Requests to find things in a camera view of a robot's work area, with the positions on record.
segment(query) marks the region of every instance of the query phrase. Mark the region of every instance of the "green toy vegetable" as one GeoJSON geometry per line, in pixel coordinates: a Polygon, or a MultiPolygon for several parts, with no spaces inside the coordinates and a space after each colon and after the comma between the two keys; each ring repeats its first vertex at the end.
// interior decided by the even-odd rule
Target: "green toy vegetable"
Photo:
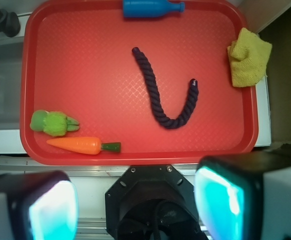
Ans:
{"type": "Polygon", "coordinates": [[[30,128],[36,132],[45,132],[53,137],[64,136],[67,131],[78,130],[79,122],[60,111],[37,110],[33,113],[30,128]]]}

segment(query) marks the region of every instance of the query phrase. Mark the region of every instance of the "toy carrot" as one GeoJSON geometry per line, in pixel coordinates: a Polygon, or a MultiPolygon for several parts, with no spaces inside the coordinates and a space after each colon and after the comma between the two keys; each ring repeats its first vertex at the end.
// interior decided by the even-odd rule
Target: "toy carrot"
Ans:
{"type": "Polygon", "coordinates": [[[96,155],[102,150],[117,153],[121,151],[120,142],[101,143],[98,137],[93,136],[58,137],[49,139],[46,143],[57,148],[90,155],[96,155]]]}

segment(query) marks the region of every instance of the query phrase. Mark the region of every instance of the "rope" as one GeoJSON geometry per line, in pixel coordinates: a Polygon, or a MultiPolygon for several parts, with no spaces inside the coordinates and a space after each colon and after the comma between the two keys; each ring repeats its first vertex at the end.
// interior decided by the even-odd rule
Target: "rope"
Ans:
{"type": "Polygon", "coordinates": [[[198,81],[194,78],[190,80],[189,90],[183,110],[176,119],[171,119],[162,109],[156,76],[147,57],[139,50],[138,47],[133,48],[132,52],[143,73],[146,88],[150,96],[151,109],[155,119],[161,126],[165,127],[166,129],[178,129],[184,126],[190,119],[191,114],[193,113],[197,104],[199,94],[198,81]]]}

